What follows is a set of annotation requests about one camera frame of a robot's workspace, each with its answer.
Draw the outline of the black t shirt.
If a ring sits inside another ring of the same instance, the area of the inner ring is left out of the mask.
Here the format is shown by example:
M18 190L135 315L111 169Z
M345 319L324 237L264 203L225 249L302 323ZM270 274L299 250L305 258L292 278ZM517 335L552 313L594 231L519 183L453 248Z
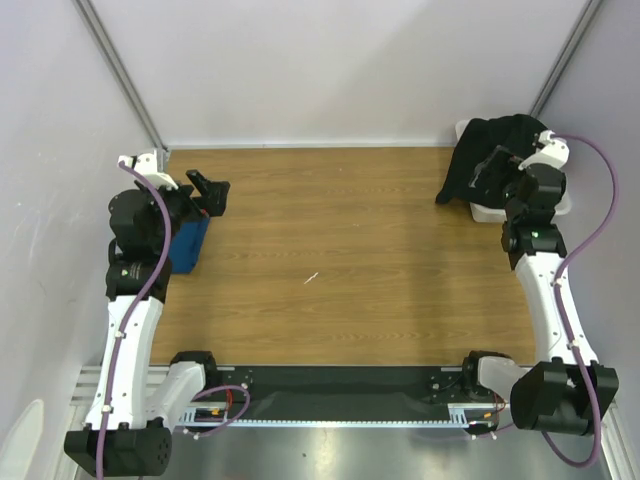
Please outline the black t shirt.
M498 145L526 159L535 152L534 136L546 129L544 123L525 114L471 119L453 150L446 178L435 202L444 205L459 199L472 203L468 183L474 167Z

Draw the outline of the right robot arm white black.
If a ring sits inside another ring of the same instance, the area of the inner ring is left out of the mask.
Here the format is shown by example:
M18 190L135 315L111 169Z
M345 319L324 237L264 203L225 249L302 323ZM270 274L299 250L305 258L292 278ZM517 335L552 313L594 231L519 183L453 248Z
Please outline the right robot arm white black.
M570 254L554 222L568 158L561 139L538 146L505 191L502 248L526 296L536 363L524 368L505 354L472 351L460 388L474 402L491 394L506 400L519 429L586 436L595 434L619 380L585 338L569 283Z

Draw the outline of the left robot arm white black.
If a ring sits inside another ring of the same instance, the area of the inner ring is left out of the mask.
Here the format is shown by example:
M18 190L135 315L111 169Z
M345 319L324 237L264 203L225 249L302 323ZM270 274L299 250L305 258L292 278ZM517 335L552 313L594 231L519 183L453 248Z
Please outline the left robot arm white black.
M222 390L210 351L181 351L160 385L147 377L169 281L197 263L209 221L225 213L230 183L197 170L187 184L138 173L135 186L109 202L106 297L108 329L102 369L83 426L69 431L64 452L96 479L160 476L172 432L187 405Z

